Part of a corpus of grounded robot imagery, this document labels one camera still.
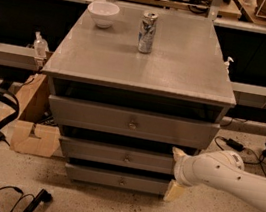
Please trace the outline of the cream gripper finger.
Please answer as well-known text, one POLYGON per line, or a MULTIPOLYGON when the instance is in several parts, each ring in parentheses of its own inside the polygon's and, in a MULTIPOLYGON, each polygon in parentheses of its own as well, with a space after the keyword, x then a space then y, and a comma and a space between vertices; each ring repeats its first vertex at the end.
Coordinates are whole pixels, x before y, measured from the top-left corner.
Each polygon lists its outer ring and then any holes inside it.
POLYGON ((186 156, 186 152, 182 151, 180 148, 176 148, 175 146, 172 149, 173 157, 175 161, 179 161, 181 158, 186 156))
POLYGON ((180 197, 185 191, 185 186, 179 184, 176 180, 170 181, 168 188, 163 196, 165 202, 171 202, 180 197))

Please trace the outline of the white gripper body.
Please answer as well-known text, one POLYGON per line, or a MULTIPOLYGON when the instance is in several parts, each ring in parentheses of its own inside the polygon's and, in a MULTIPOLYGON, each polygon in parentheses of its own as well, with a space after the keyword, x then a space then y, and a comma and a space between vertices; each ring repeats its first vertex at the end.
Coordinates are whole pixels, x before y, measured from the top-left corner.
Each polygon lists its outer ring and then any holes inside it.
POLYGON ((193 186, 193 184, 185 175, 185 168, 188 161, 189 156, 187 156, 186 154, 179 153, 175 155, 174 177, 178 184, 183 185, 184 187, 193 186))

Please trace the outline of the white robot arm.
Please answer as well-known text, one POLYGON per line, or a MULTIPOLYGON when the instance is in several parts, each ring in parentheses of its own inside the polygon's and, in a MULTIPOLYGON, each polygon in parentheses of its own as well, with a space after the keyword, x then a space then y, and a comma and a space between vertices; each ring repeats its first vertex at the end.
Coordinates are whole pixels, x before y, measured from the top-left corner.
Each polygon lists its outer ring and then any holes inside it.
POLYGON ((172 149, 174 177, 166 190, 164 201, 173 201, 187 187, 208 185, 231 193, 249 205, 266 212, 266 178, 246 172, 244 163, 234 151, 216 151, 187 155, 175 146, 172 149))

